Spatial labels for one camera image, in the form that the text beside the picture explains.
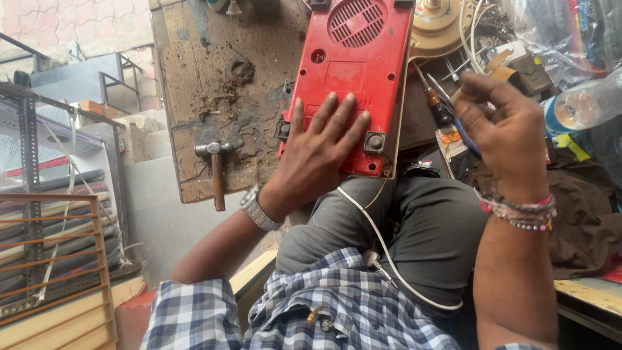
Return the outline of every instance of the bracelet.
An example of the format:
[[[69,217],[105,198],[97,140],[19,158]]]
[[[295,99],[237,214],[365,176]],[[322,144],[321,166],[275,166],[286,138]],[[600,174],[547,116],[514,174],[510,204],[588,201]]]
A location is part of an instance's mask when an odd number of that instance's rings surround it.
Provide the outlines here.
[[[536,204],[517,205],[508,202],[496,191],[489,197],[483,197],[477,190],[475,194],[485,212],[508,221],[512,226],[533,231],[552,230],[552,220],[557,215],[553,195]]]

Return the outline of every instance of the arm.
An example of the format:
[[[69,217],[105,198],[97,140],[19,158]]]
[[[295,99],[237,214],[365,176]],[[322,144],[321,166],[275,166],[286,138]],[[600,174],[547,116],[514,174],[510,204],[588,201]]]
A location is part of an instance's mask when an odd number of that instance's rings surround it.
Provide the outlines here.
[[[355,103],[355,96],[348,94],[333,115],[337,95],[329,94],[304,131],[303,104],[300,99],[296,101],[285,153],[259,192],[259,206],[272,220],[283,221],[296,208],[339,186],[344,178],[339,168],[369,123],[369,113],[363,113],[343,132]],[[184,284],[230,278],[265,234],[238,210],[202,238],[170,278]]]
[[[510,84],[472,73],[462,89],[497,106],[494,113],[459,100],[456,109],[482,158],[498,178],[498,192],[515,204],[549,195],[544,162],[544,116]],[[475,263],[473,295],[480,348],[511,343],[557,348],[555,288],[549,234],[519,229],[492,215]]]

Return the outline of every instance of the blue checkered shirt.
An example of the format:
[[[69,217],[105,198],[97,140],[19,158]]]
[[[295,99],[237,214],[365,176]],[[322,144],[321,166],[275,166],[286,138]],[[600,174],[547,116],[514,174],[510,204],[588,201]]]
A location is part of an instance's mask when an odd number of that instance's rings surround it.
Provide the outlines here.
[[[405,294],[369,272],[355,248],[328,254],[295,275],[272,273],[248,324],[242,337],[227,280],[165,281],[141,349],[459,349]],[[513,345],[508,349],[532,349]]]

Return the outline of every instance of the metal watch strap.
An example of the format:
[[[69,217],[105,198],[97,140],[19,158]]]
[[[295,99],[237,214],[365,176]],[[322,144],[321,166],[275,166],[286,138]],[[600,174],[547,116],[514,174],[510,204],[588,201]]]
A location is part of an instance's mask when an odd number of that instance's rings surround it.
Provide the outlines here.
[[[260,189],[260,185],[257,184],[250,191],[248,191],[246,196],[242,198],[242,201],[240,202],[240,207],[248,214],[248,216],[250,216],[253,221],[255,221],[255,224],[257,224],[257,226],[259,226],[262,230],[276,230],[283,223],[274,222],[261,209],[261,207],[257,203],[257,196]]]

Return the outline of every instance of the red appliance casing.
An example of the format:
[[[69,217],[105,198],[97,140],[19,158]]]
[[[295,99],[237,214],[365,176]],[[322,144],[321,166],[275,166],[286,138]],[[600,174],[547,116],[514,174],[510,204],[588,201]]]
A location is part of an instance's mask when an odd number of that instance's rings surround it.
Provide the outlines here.
[[[410,33],[411,8],[395,8],[393,0],[331,0],[328,11],[314,11],[302,50],[298,76],[285,121],[293,117],[297,98],[305,105],[304,128],[326,96],[337,92],[339,102],[356,95],[355,116],[368,110],[368,131],[388,133]],[[384,156],[363,152],[365,135],[347,157],[341,171],[378,176]],[[279,157],[285,150],[281,142]]]

